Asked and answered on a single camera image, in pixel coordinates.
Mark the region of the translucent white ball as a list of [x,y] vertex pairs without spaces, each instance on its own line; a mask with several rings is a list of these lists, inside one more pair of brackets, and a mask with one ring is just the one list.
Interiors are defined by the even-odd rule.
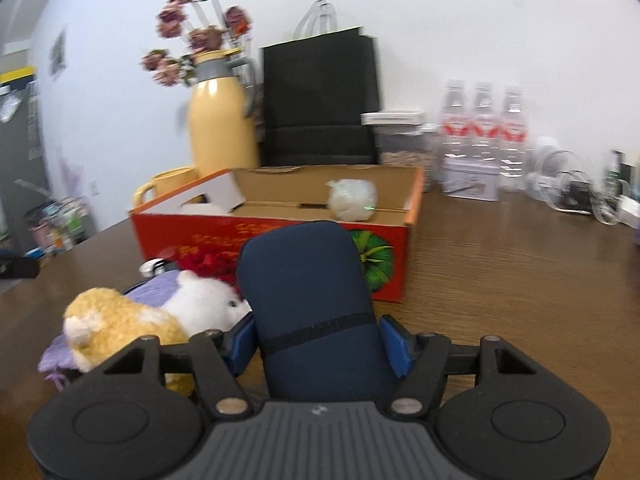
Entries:
[[373,182],[361,179],[329,181],[328,208],[335,218],[345,222],[368,221],[378,203]]

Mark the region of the white plush toy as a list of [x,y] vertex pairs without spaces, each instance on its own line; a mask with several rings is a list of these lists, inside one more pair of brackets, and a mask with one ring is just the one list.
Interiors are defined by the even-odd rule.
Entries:
[[227,283],[192,271],[177,275],[177,291],[160,307],[191,337],[206,330],[228,332],[252,310]]

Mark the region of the water bottle left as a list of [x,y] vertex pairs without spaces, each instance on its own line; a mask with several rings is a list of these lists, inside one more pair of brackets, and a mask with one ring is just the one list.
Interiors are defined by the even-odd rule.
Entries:
[[470,154],[469,114],[465,106],[462,80],[448,82],[442,114],[440,114],[442,158],[467,162]]

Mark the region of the yellow plush toy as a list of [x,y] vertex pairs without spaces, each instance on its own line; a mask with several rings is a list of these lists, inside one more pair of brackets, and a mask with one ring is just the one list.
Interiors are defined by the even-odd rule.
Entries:
[[138,304],[110,288],[92,288],[79,294],[64,312],[63,334],[83,373],[142,336],[157,336],[161,344],[188,341],[188,334],[171,314]]

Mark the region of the yellow ceramic mug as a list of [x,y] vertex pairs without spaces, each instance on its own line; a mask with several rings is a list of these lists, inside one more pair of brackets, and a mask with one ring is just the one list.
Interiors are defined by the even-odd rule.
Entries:
[[157,198],[163,196],[176,188],[181,188],[183,185],[198,180],[199,177],[200,173],[194,167],[179,167],[156,174],[149,182],[142,184],[137,189],[132,198],[132,206],[139,207],[149,197]]

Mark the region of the white flat box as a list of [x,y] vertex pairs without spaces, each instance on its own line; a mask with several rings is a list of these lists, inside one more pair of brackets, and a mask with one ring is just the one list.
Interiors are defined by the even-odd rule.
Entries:
[[418,110],[380,110],[361,115],[364,126],[420,126],[424,122],[425,115]]

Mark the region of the yellow thermos jug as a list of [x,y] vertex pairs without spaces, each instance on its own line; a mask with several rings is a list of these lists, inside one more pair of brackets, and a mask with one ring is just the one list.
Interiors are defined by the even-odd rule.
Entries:
[[256,168],[255,63],[240,48],[231,48],[195,55],[194,68],[188,109],[194,167],[201,176]]

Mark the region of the dark blue zip case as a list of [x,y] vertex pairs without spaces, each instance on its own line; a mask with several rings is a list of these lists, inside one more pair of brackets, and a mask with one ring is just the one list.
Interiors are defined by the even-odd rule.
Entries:
[[270,396],[297,402],[390,400],[388,362],[358,250],[316,221],[253,237],[236,278],[252,308]]

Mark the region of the white power adapter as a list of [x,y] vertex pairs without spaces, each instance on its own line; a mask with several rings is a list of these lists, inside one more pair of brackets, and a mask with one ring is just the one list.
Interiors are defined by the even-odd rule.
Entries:
[[618,201],[618,222],[638,230],[640,226],[640,204],[631,197],[623,195]]

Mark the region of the orange cardboard box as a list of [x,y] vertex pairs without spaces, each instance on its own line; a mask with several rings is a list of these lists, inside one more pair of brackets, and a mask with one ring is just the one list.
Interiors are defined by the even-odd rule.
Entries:
[[[375,203],[368,220],[336,218],[334,184],[370,183]],[[145,259],[192,262],[225,254],[246,281],[250,245],[262,255],[255,269],[291,260],[310,266],[319,283],[346,261],[361,269],[372,299],[405,297],[411,245],[423,193],[418,167],[299,166],[224,169],[154,198],[130,212]]]

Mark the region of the lavender cloth pouch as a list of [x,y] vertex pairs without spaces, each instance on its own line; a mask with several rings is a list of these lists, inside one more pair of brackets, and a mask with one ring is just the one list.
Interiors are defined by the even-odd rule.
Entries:
[[[124,291],[124,295],[131,300],[158,308],[178,289],[177,275],[177,270],[157,275],[129,287]],[[63,334],[56,336],[43,351],[37,370],[45,380],[53,382],[58,390],[64,389],[81,375]]]

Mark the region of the white tin box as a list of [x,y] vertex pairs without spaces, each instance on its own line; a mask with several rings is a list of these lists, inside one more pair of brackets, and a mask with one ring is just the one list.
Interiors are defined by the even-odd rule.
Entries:
[[442,192],[466,200],[496,202],[499,168],[488,162],[465,158],[446,158],[442,166]]

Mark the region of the water bottle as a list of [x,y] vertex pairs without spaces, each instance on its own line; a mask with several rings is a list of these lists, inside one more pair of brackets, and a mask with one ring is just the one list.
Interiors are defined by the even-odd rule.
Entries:
[[440,114],[442,158],[467,162],[470,154],[469,114],[465,106],[462,80],[448,82],[442,114]]
[[520,88],[506,89],[499,122],[500,188],[516,192],[522,188],[525,174],[528,128],[523,113],[523,93]]
[[499,147],[498,118],[489,82],[479,82],[475,87],[470,133],[472,159],[493,164]]

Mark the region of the small white round case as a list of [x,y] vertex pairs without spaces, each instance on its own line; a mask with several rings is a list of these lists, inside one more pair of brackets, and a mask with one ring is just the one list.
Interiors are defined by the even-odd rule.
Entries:
[[166,261],[160,258],[154,258],[142,265],[139,268],[140,274],[144,278],[155,278],[157,275],[160,275],[165,272]]

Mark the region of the clear container of nuts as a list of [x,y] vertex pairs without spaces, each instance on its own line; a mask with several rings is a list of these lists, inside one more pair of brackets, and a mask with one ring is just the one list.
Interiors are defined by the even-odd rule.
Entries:
[[373,128],[378,161],[385,166],[420,167],[423,191],[435,185],[437,132],[431,125]]

